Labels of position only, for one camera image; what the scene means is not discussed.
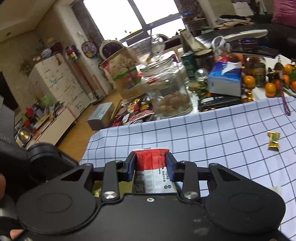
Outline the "red white snack packet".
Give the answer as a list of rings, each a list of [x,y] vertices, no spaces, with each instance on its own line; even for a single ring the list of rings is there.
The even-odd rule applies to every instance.
[[[166,164],[168,148],[137,149],[132,191],[134,193],[176,193]]]

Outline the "steel bowl on cabinet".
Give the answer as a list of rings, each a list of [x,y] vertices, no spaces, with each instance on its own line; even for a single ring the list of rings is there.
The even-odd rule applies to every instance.
[[[26,127],[22,127],[18,130],[16,135],[16,140],[22,144],[22,146],[26,146],[31,140],[31,133]]]

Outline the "white long tv cabinet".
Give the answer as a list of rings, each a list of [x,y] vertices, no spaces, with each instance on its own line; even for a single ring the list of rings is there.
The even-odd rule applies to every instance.
[[[78,101],[75,106],[63,108],[53,121],[45,121],[40,127],[40,131],[34,136],[31,136],[27,143],[23,143],[19,138],[16,139],[16,143],[26,150],[37,143],[49,143],[52,145],[57,144],[63,134],[76,123],[76,120],[90,103],[83,103]]]

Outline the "grey cardboard box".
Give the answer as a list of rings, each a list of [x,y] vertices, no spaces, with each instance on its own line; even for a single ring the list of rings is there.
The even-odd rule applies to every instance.
[[[100,104],[88,118],[87,122],[93,131],[99,131],[110,125],[110,118],[114,110],[112,102]]]

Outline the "large glass cookie jar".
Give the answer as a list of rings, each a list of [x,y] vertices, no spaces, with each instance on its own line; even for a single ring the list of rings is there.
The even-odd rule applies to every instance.
[[[146,37],[128,50],[140,63],[141,84],[149,96],[154,119],[189,114],[193,107],[185,86],[185,76],[172,57],[164,56],[165,42],[158,36]]]

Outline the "white blue checked tablecloth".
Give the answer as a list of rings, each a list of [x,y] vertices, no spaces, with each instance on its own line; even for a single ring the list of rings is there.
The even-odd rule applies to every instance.
[[[168,148],[178,161],[200,167],[218,163],[265,186],[280,190],[286,204],[280,230],[295,240],[295,99],[262,99],[177,118],[100,130],[81,163],[102,167],[124,160],[135,149]],[[280,133],[280,148],[269,148],[268,131]]]

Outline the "gold wrapped candy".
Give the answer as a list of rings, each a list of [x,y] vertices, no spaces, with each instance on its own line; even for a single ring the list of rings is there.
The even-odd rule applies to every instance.
[[[280,133],[274,132],[274,131],[268,131],[267,134],[269,136],[268,147],[279,149],[280,148],[280,144],[279,144]]]

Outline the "white drawer cabinet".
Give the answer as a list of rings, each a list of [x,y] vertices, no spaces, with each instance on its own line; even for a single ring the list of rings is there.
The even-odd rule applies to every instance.
[[[35,64],[29,80],[39,93],[52,101],[63,102],[75,118],[91,103],[60,53]]]

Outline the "blue white tissue box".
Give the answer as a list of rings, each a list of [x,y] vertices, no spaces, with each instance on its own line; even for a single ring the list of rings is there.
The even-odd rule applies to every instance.
[[[214,94],[241,97],[241,62],[218,61],[208,75],[208,90]]]

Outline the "brown paper tree bag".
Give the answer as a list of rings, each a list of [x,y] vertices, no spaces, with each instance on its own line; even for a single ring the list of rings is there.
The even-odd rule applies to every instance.
[[[103,61],[99,68],[123,99],[131,100],[146,94],[137,70],[137,60],[126,47]]]

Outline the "single orange near box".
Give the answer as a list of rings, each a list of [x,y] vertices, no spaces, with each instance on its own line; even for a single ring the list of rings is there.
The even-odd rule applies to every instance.
[[[254,89],[256,86],[255,78],[251,75],[246,75],[243,78],[243,84],[246,89]]]

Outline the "plate of oranges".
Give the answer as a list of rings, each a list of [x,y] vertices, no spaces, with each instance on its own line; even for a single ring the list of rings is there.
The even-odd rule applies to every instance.
[[[295,97],[295,62],[283,64],[278,58],[274,65],[268,65],[267,85],[275,87],[275,96],[281,97],[281,93]]]

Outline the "green label jar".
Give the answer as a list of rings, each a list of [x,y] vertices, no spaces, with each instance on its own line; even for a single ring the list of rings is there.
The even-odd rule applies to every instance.
[[[259,56],[244,55],[244,73],[254,77],[256,87],[265,87],[266,64],[265,59]]]

